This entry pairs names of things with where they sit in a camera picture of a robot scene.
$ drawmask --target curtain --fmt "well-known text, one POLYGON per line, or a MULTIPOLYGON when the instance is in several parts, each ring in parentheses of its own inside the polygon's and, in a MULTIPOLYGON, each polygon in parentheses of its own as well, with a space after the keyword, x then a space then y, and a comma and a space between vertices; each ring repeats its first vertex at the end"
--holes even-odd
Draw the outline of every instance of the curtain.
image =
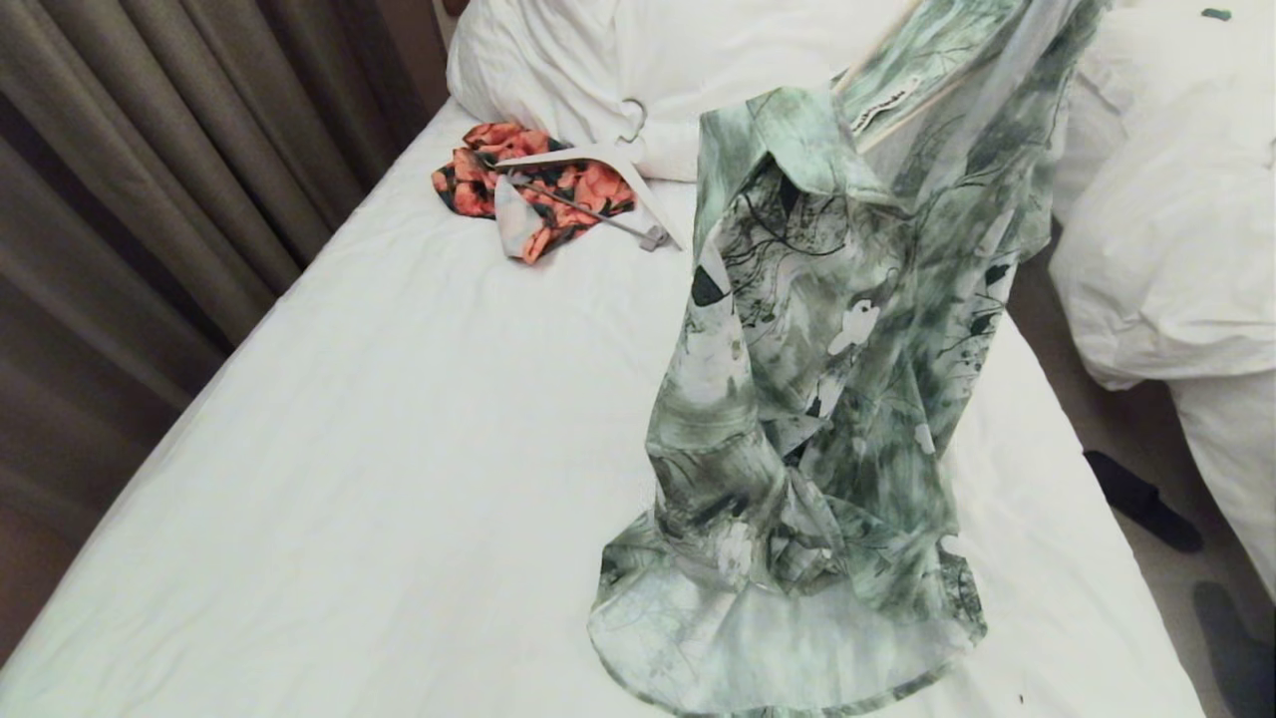
POLYGON ((429 18, 0 3, 0 504, 88 534, 441 103, 429 18))

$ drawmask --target white bed sheet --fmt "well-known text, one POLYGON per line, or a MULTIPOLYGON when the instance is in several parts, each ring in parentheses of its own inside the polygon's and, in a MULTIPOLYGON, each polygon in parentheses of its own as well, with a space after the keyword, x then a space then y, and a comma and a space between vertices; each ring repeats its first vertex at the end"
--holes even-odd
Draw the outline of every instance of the white bed sheet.
MULTIPOLYGON (((688 253, 596 228, 526 268, 429 172, 454 103, 165 439, 0 673, 0 715, 660 713, 586 634, 652 500, 688 253)), ((656 191, 690 221, 694 187, 656 191)), ((990 625, 883 717, 1202 715, 1007 319, 944 459, 990 625)))

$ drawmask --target slipper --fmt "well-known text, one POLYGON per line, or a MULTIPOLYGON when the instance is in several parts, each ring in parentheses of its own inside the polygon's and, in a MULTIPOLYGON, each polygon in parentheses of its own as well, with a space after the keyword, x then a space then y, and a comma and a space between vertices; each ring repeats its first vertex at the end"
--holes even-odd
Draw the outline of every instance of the slipper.
POLYGON ((1109 506, 1129 517, 1178 552, 1196 553, 1205 548, 1201 532, 1161 502, 1160 490, 1136 477, 1106 454, 1086 451, 1085 457, 1109 506))
POLYGON ((1192 606, 1210 649, 1210 664, 1224 703, 1235 718, 1276 714, 1276 654, 1271 644, 1249 635, 1228 589, 1199 583, 1192 606))

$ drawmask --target white duvet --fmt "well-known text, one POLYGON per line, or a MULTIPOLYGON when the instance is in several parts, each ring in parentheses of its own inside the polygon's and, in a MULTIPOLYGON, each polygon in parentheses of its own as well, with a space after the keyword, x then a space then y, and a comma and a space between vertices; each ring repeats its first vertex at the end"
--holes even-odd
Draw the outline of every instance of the white duvet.
POLYGON ((1123 5, 1078 64, 1050 274, 1096 381, 1169 383, 1276 599, 1272 4, 1123 5))
MULTIPOLYGON (((651 505, 688 253, 598 227, 528 268, 429 172, 448 105, 181 418, 0 673, 0 715, 658 715, 584 626, 651 505)), ((657 184, 689 222, 694 187, 657 184)), ((944 465, 988 638, 883 717, 1199 704, 1005 319, 944 465)))

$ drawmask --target pillow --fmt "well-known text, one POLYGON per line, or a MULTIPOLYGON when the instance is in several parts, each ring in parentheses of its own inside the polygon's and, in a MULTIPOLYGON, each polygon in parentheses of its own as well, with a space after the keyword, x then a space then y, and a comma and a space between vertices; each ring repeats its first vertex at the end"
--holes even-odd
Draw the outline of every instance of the pillow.
POLYGON ((448 48, 448 91, 481 121, 572 144, 633 135, 615 80, 618 1, 475 0, 448 48))
POLYGON ((646 111, 639 154, 695 179, 699 115, 781 85, 815 87, 870 55, 907 0, 628 0, 616 5, 620 93, 646 111))
POLYGON ((647 176, 692 181, 702 112, 817 85, 875 50, 909 0, 482 0, 448 87, 486 121, 618 142, 647 176))
POLYGON ((1077 71, 1120 115, 1125 131, 1192 88, 1240 77, 1272 82, 1271 3, 1221 3, 1229 22, 1201 17, 1208 3, 1165 0, 1108 13, 1077 71))
POLYGON ((1101 385, 1276 370, 1273 139, 1271 87, 1212 80, 1082 194, 1050 274, 1101 385))
POLYGON ((1068 129, 1055 165, 1054 213, 1073 205, 1148 116, 1215 79, 1272 83, 1272 3, 1217 3, 1229 22, 1201 17, 1206 0, 1118 0, 1077 62, 1068 129))
POLYGON ((1276 601, 1276 372, 1169 386, 1201 478, 1276 601))

